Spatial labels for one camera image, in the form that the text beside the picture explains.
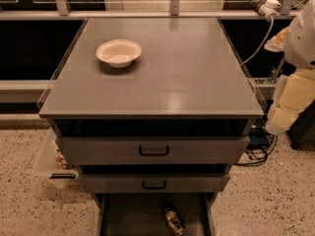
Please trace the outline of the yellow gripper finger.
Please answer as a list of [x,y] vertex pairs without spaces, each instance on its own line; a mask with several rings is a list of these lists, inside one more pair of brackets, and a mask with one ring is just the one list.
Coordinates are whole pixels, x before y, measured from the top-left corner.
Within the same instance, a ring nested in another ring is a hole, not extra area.
[[281,75],[268,112],[266,130],[279,135],[289,130],[299,115],[315,100],[315,72],[299,69],[289,76]]
[[284,28],[269,39],[264,48],[271,52],[284,52],[288,28]]

